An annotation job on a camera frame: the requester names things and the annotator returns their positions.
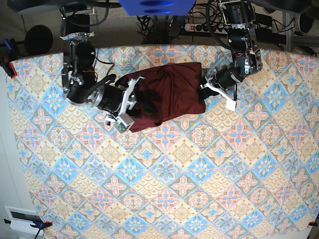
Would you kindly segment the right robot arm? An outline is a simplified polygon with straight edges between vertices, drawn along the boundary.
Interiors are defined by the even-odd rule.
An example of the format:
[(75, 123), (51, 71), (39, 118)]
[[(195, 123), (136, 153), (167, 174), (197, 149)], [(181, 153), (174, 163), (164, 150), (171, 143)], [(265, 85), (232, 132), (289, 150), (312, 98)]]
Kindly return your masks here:
[(112, 115), (130, 111), (137, 103), (134, 93), (137, 81), (130, 86), (115, 86), (116, 75), (107, 72), (98, 77), (95, 63), (97, 51), (90, 38), (94, 36), (89, 13), (79, 14), (79, 8), (62, 7), (61, 38), (68, 44), (63, 53), (62, 88), (64, 97), (73, 105), (88, 105)]

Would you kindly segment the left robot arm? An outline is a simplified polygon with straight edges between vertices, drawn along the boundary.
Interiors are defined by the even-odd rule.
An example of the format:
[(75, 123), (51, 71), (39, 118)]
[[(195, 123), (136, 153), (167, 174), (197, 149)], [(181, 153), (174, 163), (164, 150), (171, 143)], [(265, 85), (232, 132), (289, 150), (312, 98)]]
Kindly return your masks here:
[(237, 86), (248, 76), (257, 74), (263, 67), (260, 49), (251, 38), (250, 30), (256, 20), (254, 9), (247, 0), (220, 0), (217, 4), (227, 27), (227, 43), (215, 34), (210, 21), (210, 8), (206, 5), (206, 25), (211, 36), (225, 49), (231, 51), (232, 62), (217, 69), (212, 75), (203, 77), (198, 87), (200, 99), (227, 93), (233, 90), (233, 100), (237, 100)]

